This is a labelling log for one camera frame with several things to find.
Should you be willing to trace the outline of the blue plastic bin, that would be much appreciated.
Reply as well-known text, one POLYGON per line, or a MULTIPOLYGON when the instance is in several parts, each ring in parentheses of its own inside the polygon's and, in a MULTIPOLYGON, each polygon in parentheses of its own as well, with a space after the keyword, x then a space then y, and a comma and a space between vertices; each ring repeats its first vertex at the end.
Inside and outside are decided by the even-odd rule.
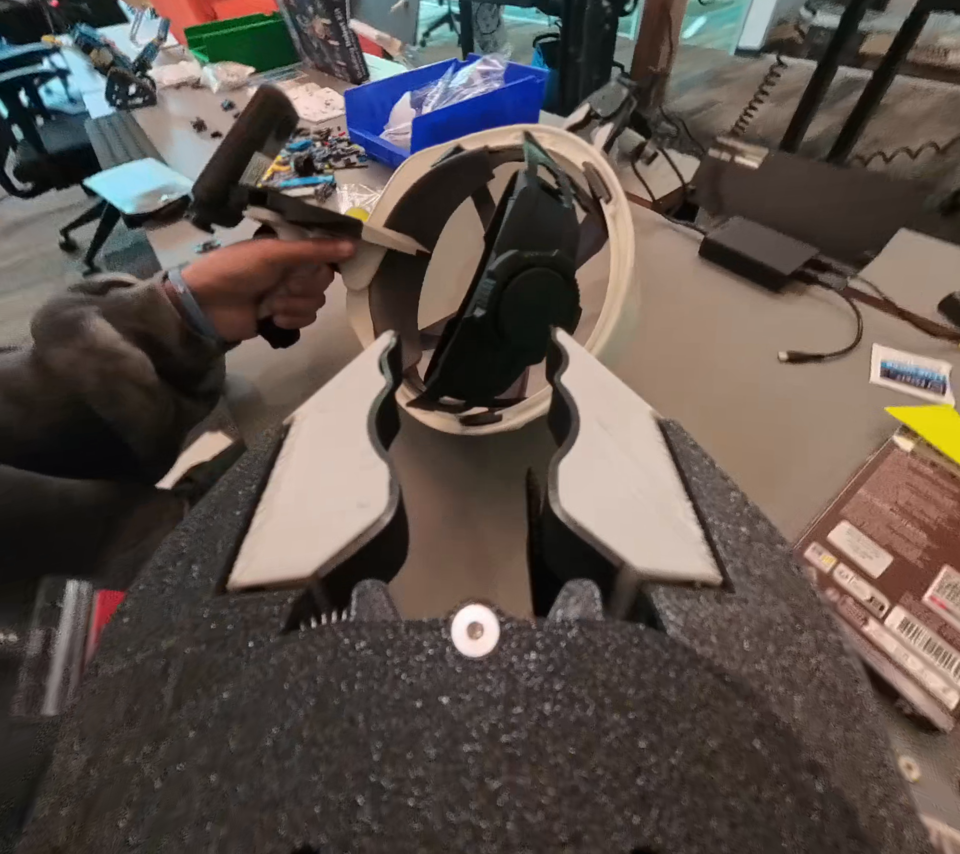
POLYGON ((395 170, 411 153, 487 129, 536 124, 545 104, 549 72, 509 61, 503 83, 490 92, 413 118, 409 144, 398 145, 383 137, 391 112, 404 96, 442 80, 449 73, 458 75, 479 61, 477 55, 465 61, 449 58, 347 90, 343 99, 350 139, 369 159, 395 170))

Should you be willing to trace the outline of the yellow paper note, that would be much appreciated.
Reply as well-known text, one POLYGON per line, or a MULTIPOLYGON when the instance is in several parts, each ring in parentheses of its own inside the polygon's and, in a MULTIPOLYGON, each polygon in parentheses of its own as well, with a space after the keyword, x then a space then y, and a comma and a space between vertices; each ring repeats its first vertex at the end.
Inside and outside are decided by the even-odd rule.
POLYGON ((885 412, 929 447, 959 464, 959 412, 947 404, 892 405, 885 412))

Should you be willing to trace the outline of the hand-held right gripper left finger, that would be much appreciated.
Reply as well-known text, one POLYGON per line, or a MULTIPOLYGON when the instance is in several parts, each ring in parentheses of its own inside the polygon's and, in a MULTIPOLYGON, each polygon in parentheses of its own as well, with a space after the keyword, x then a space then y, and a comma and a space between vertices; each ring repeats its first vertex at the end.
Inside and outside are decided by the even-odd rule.
POLYGON ((286 419, 227 591, 329 575, 400 517, 401 380, 402 342, 384 332, 286 419))

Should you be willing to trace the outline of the person's left forearm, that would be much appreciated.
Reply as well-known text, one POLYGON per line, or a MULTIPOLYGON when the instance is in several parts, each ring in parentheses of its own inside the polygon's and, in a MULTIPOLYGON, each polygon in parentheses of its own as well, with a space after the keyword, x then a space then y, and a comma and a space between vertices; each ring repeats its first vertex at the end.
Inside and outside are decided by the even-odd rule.
POLYGON ((228 350, 159 273, 102 274, 47 301, 2 349, 1 457, 67 480, 153 485, 217 406, 228 350))

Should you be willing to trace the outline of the black power adapter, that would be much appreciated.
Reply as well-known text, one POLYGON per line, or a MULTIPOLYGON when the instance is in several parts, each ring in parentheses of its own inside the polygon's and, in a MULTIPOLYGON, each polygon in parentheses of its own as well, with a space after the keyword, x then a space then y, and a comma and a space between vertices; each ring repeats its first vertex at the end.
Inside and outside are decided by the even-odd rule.
POLYGON ((741 216, 707 231, 698 247, 701 260, 773 294, 819 255, 814 245, 741 216))

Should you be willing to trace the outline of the blue black toy robot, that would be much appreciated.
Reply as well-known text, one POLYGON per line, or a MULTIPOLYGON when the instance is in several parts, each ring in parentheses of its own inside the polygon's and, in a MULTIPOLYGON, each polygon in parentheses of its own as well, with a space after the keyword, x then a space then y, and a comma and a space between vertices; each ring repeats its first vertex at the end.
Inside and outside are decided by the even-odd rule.
POLYGON ((117 111, 131 111, 157 104, 157 82, 150 71, 167 40, 170 20, 162 18, 153 39, 131 59, 99 30, 75 24, 68 37, 72 47, 83 55, 104 78, 104 99, 117 111))

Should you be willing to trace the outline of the bundle of clear plastic bags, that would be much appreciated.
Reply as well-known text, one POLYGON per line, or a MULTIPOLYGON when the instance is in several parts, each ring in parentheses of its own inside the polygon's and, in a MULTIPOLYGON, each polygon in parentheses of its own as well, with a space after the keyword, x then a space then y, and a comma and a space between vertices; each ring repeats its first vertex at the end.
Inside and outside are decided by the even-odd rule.
POLYGON ((462 68, 451 66, 439 79, 404 92, 390 109, 380 136, 409 150, 415 119, 498 91, 505 84, 509 64, 507 53, 488 53, 462 68))

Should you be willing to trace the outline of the white instruction leaflet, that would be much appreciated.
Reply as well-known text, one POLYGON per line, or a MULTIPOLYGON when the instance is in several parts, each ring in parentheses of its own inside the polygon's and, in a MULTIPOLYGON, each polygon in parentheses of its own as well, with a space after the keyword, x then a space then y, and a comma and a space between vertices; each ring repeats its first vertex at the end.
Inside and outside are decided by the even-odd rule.
POLYGON ((297 116, 309 125, 325 125, 346 115, 344 95, 330 87, 294 79, 281 81, 277 87, 293 104, 297 116))

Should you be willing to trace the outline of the wooden post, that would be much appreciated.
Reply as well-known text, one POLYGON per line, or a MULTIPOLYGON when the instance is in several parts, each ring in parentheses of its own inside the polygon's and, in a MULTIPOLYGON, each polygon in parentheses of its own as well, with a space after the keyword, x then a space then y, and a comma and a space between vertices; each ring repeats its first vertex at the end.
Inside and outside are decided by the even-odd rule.
POLYGON ((643 0, 629 74, 650 107, 665 100, 688 4, 689 0, 643 0))

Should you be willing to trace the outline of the person's left hand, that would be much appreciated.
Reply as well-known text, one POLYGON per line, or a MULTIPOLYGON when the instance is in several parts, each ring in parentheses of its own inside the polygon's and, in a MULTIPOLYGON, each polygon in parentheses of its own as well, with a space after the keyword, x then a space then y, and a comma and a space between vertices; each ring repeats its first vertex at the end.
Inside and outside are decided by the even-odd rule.
POLYGON ((345 239, 261 237, 204 255, 179 275, 214 332, 238 344, 257 336, 264 319, 282 330, 311 326, 327 301, 335 267, 355 250, 345 239))

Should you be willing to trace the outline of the spare black grey gripper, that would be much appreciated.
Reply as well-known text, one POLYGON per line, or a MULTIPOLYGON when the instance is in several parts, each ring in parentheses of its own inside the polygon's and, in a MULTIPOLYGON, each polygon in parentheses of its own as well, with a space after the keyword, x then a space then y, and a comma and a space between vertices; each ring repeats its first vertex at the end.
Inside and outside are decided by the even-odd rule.
POLYGON ((652 124, 641 110, 640 86, 624 72, 587 96, 561 127, 606 155, 612 155, 625 131, 633 131, 642 142, 653 136, 652 124))

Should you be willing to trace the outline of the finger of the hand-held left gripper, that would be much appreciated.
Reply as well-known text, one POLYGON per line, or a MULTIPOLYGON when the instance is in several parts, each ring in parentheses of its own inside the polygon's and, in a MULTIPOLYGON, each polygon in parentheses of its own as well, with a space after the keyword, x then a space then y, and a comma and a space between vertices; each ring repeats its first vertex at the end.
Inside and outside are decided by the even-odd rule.
POLYGON ((408 256, 428 256, 432 249, 418 242, 413 236, 402 234, 383 225, 361 222, 361 240, 367 244, 386 248, 408 256))

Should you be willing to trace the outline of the dark printed kit box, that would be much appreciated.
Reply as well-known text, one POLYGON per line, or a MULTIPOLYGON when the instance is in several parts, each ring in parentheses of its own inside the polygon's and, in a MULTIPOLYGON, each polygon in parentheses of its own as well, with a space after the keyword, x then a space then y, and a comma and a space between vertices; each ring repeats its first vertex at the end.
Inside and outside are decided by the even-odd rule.
POLYGON ((369 69, 350 25, 346 0, 275 0, 301 61, 311 68, 360 85, 369 69))

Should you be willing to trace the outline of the white hard hat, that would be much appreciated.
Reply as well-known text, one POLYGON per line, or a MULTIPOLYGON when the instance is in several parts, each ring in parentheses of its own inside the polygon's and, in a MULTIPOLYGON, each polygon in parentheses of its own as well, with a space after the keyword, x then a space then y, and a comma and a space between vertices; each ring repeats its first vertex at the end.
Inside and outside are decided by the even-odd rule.
POLYGON ((578 272, 603 250, 606 289, 582 346, 607 364, 626 347, 639 308, 636 230, 608 156, 559 126, 483 130, 411 155, 368 221, 415 238, 428 256, 364 246, 342 265, 346 309, 361 344, 394 331, 402 345, 398 399, 451 436, 493 436, 546 415, 551 388, 526 395, 554 328, 582 317, 578 272), (483 248, 462 302, 422 327, 426 275, 450 221, 470 204, 483 248))

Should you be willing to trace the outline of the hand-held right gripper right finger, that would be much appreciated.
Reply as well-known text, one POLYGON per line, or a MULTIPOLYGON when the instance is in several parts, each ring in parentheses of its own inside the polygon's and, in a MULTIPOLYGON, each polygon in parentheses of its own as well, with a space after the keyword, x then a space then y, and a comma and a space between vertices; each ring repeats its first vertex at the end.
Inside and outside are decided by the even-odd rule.
POLYGON ((650 584, 721 588, 724 570, 661 417, 565 331, 546 355, 546 560, 590 580, 606 612, 631 615, 650 584))

